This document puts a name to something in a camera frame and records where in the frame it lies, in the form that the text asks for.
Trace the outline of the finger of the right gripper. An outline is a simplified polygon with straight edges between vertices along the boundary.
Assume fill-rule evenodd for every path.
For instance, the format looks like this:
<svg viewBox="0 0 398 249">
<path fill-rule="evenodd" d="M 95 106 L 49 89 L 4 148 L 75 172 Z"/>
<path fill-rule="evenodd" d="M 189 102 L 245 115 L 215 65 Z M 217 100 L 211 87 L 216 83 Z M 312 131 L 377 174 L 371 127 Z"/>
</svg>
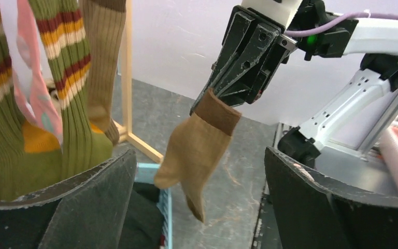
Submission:
<svg viewBox="0 0 398 249">
<path fill-rule="evenodd" d="M 258 62 L 258 53 L 249 48 L 254 44 L 252 36 L 257 23 L 254 12 L 240 5 L 233 8 L 220 54 L 207 84 L 190 110 L 191 114 L 208 90 L 230 107 L 247 102 L 251 87 L 243 83 L 242 78 Z"/>
<path fill-rule="evenodd" d="M 252 104 L 296 48 L 272 25 L 230 28 L 216 62 L 216 96 L 227 105 Z"/>
</svg>

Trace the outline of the tan brown sock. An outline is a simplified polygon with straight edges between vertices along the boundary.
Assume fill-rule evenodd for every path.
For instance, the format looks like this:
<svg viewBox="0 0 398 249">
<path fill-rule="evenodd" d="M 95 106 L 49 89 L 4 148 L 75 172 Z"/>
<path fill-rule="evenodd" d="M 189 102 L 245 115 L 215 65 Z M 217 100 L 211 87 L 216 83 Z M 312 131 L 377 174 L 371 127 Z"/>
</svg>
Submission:
<svg viewBox="0 0 398 249">
<path fill-rule="evenodd" d="M 111 107 L 126 1 L 81 0 L 78 4 L 91 52 L 86 82 L 88 117 L 116 145 L 119 132 L 111 118 Z"/>
</svg>

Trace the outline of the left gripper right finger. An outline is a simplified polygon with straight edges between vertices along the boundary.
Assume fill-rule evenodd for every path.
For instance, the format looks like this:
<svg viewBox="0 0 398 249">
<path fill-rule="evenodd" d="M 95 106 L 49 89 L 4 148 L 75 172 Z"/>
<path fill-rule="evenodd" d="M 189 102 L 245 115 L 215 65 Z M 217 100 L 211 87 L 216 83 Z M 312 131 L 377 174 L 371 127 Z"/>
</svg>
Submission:
<svg viewBox="0 0 398 249">
<path fill-rule="evenodd" d="M 398 248 L 398 197 L 350 186 L 272 147 L 264 165 L 283 248 Z"/>
</svg>

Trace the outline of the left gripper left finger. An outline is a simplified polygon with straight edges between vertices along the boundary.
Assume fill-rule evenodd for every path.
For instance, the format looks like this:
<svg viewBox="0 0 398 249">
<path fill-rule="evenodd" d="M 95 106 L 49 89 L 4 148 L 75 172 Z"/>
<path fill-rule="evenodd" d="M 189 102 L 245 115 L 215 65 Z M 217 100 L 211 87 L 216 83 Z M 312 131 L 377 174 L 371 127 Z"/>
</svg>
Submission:
<svg viewBox="0 0 398 249">
<path fill-rule="evenodd" d="M 0 248 L 117 248 L 137 167 L 132 150 L 0 202 Z"/>
</svg>

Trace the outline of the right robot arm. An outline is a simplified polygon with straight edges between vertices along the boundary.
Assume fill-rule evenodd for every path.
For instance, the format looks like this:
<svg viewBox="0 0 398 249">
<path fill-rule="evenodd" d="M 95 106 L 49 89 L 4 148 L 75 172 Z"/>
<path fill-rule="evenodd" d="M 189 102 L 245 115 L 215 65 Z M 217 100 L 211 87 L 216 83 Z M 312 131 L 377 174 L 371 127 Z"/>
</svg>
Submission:
<svg viewBox="0 0 398 249">
<path fill-rule="evenodd" d="M 230 107 L 255 102 L 280 64 L 300 49 L 304 59 L 363 54 L 339 94 L 278 143 L 287 156 L 314 167 L 331 136 L 375 100 L 398 89 L 398 15 L 327 12 L 323 1 L 242 1 L 233 8 L 204 90 Z"/>
</svg>

